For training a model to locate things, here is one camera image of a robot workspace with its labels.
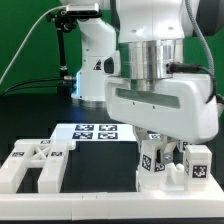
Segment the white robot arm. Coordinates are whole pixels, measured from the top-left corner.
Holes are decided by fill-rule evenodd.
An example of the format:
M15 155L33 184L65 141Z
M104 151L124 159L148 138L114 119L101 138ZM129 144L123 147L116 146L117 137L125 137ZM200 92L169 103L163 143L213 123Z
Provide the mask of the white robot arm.
M133 126L141 152L171 162L177 141L218 132L214 68L186 64L183 40L197 31L200 0L60 0L82 33L73 98L106 106Z

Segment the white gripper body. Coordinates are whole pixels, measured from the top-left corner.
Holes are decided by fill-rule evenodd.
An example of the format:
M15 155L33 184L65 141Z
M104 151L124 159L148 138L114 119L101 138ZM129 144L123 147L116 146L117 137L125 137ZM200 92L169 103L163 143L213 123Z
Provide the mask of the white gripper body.
M105 81L111 119L193 144L210 141L218 133L217 103L210 93L210 77L205 74L175 74L157 81L152 92L135 91L124 78Z

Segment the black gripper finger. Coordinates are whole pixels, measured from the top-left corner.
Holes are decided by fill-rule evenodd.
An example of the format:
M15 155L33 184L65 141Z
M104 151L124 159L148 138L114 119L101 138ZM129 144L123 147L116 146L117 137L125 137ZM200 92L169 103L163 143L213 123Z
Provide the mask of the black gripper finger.
M161 145L157 149L156 161L161 164L169 164L173 161L173 151L177 146L177 140L169 136L162 135Z
M148 132L146 129L134 126L133 134L134 134L138 144L140 144L143 140L148 139Z

